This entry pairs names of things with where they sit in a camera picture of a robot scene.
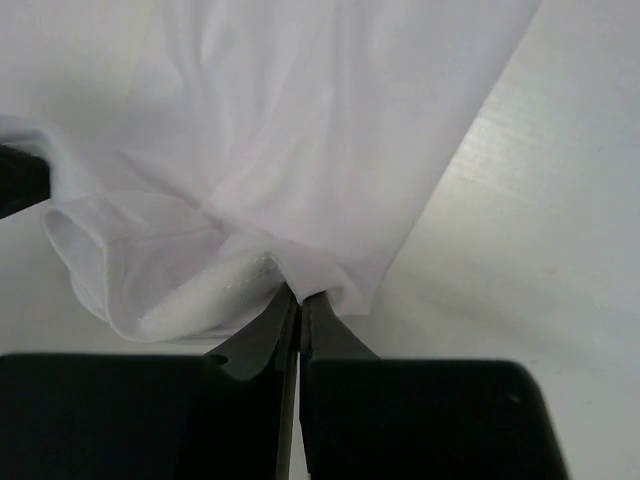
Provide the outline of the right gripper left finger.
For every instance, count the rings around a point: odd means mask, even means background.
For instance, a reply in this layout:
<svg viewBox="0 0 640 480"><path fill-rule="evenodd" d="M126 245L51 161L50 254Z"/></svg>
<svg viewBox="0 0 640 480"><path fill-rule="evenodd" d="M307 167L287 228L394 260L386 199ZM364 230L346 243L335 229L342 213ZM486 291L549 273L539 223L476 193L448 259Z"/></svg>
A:
<svg viewBox="0 0 640 480"><path fill-rule="evenodd" d="M2 477L286 478L297 312L283 287L199 356L3 356Z"/></svg>

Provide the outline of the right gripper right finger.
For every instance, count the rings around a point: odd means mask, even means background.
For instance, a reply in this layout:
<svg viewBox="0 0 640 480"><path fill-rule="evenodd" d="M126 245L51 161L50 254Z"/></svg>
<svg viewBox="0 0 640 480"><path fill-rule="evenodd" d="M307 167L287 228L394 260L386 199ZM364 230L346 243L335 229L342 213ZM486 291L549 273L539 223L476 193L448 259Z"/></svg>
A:
<svg viewBox="0 0 640 480"><path fill-rule="evenodd" d="M533 376L505 360L376 356L317 294L300 310L300 423L314 479L565 479Z"/></svg>

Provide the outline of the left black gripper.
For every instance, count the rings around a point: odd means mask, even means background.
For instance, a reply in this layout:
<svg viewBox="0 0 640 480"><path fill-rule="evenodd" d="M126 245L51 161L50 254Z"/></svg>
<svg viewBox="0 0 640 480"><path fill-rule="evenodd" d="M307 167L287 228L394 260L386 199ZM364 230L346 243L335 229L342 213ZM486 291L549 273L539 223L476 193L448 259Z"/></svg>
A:
<svg viewBox="0 0 640 480"><path fill-rule="evenodd" d="M2 145L0 218L27 209L51 195L50 167L42 158Z"/></svg>

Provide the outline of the white t shirt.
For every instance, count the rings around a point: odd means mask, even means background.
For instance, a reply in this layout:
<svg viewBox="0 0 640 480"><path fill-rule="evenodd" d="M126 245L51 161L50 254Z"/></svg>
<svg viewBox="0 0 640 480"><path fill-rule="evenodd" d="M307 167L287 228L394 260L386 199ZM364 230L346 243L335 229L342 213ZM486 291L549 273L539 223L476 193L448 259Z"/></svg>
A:
<svg viewBox="0 0 640 480"><path fill-rule="evenodd" d="M225 338L289 286L369 310L535 1L161 1L96 135L1 119L50 165L49 241L136 342Z"/></svg>

